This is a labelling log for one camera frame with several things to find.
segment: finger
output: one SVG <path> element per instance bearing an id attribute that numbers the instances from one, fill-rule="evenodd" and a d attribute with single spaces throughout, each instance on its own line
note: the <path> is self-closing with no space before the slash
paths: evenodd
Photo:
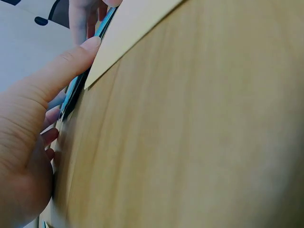
<path id="1" fill-rule="evenodd" d="M 48 149 L 46 150 L 46 154 L 47 154 L 47 157 L 49 158 L 50 161 L 51 161 L 51 160 L 54 158 L 54 156 L 55 156 L 55 152 L 54 152 L 54 150 L 53 150 L 52 148 L 48 148 Z"/>
<path id="2" fill-rule="evenodd" d="M 69 27 L 75 45 L 80 45 L 86 40 L 86 22 L 89 16 L 88 7 L 69 5 Z"/>
<path id="3" fill-rule="evenodd" d="M 42 130 L 47 129 L 50 125 L 55 123 L 60 115 L 60 109 L 59 108 L 53 108 L 46 113 L 46 118 L 44 119 L 43 122 L 43 127 Z"/>
<path id="4" fill-rule="evenodd" d="M 44 142 L 44 147 L 49 146 L 59 135 L 59 132 L 56 128 L 51 128 L 47 132 L 41 134 L 41 137 Z"/>
<path id="5" fill-rule="evenodd" d="M 66 93 L 63 90 L 61 90 L 60 93 L 50 103 L 48 103 L 47 109 L 50 110 L 58 105 L 61 105 L 64 102 L 65 98 L 66 98 Z"/>
<path id="6" fill-rule="evenodd" d="M 31 76 L 19 82 L 22 95 L 45 105 L 65 88 L 77 75 L 86 71 L 97 54 L 100 38 L 93 37 L 64 54 L 56 57 L 51 63 Z"/>
<path id="7" fill-rule="evenodd" d="M 103 0 L 110 7 L 119 6 L 123 0 Z"/>
<path id="8" fill-rule="evenodd" d="M 95 26 L 97 23 L 97 6 L 92 7 L 91 13 L 87 20 L 87 38 L 91 38 L 95 34 Z"/>
<path id="9" fill-rule="evenodd" d="M 98 20 L 99 21 L 102 21 L 105 18 L 107 11 L 108 11 L 108 6 L 103 1 L 100 1 L 99 8 L 98 8 Z"/>

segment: wooden surface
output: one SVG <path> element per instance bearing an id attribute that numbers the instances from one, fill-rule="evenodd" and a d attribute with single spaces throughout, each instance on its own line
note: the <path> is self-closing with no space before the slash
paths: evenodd
<path id="1" fill-rule="evenodd" d="M 304 227 L 303 37 L 302 0 L 185 1 L 64 124 L 50 224 Z"/>

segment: blue object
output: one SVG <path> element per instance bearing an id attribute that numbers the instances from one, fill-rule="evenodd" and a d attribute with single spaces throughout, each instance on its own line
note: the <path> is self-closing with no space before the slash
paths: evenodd
<path id="1" fill-rule="evenodd" d="M 105 18 L 104 18 L 103 21 L 101 22 L 101 24 L 100 24 L 98 30 L 97 30 L 96 33 L 95 33 L 95 36 L 96 36 L 96 37 L 97 37 L 97 36 L 100 37 L 101 40 L 104 38 L 105 32 L 106 32 L 106 30 L 107 30 L 107 28 L 108 28 L 108 26 L 109 26 L 109 24 L 110 24 L 111 19 L 112 19 L 113 16 L 114 16 L 116 10 L 117 10 L 117 7 L 114 7 L 114 8 L 110 8 L 110 9 L 109 9 L 107 15 L 105 16 Z M 63 114 L 64 114 L 64 112 L 67 110 L 68 104 L 69 104 L 69 102 L 71 101 L 72 97 L 73 97 L 74 95 L 76 95 L 76 94 L 75 94 L 75 89 L 77 89 L 77 86 L 78 86 L 78 84 L 80 83 L 80 80 L 78 80 L 78 77 L 75 77 L 75 78 L 71 81 L 71 83 L 70 83 L 70 85 L 69 85 L 69 87 L 68 87 L 68 89 L 67 89 L 65 101 L 64 101 L 63 104 L 61 105 L 60 117 L 62 117 Z"/>

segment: paper sheet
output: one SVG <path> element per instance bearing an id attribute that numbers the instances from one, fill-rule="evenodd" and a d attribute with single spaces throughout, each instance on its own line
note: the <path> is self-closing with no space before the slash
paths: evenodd
<path id="1" fill-rule="evenodd" d="M 0 1 L 0 92 L 73 47 L 69 29 L 52 21 L 40 26 L 35 17 Z"/>
<path id="2" fill-rule="evenodd" d="M 123 0 L 105 34 L 85 89 L 183 0 Z"/>

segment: skin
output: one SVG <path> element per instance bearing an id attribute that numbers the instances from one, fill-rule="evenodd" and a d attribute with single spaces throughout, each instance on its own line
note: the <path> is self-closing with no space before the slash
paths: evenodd
<path id="1" fill-rule="evenodd" d="M 122 0 L 70 0 L 69 26 L 75 45 L 80 45 L 95 33 L 97 21 L 106 16 L 107 8 L 116 7 Z"/>
<path id="2" fill-rule="evenodd" d="M 48 204 L 54 151 L 45 147 L 58 130 L 41 132 L 58 119 L 60 91 L 91 66 L 99 46 L 93 37 L 0 93 L 0 227 L 24 226 Z"/>

